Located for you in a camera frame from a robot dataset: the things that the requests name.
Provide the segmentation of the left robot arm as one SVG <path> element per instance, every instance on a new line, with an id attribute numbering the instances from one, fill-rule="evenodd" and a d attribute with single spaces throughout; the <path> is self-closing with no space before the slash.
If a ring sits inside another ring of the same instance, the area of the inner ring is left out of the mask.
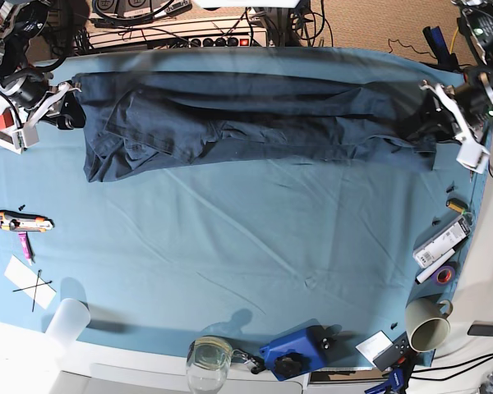
<path id="1" fill-rule="evenodd" d="M 462 73 L 460 86 L 430 83 L 420 88 L 426 126 L 440 133 L 440 142 L 460 145 L 457 162 L 470 172 L 482 174 L 490 162 L 484 127 L 493 118 L 493 1 L 454 1 L 460 17 L 457 32 L 468 44 L 475 63 L 460 66 L 438 27 L 427 26 L 423 34 L 440 66 Z"/>

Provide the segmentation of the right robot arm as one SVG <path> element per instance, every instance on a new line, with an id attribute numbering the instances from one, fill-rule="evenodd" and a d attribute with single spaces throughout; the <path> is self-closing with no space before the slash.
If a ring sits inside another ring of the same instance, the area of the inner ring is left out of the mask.
<path id="1" fill-rule="evenodd" d="M 62 55 L 47 66 L 30 64 L 26 55 L 55 4 L 5 1 L 0 7 L 0 147 L 13 153 L 23 153 L 39 142 L 39 122 L 65 131 L 85 126 L 85 113 L 75 97 L 79 85 L 69 80 L 50 85 L 53 72 L 71 52 L 74 16 L 68 1 L 63 3 L 67 22 Z"/>

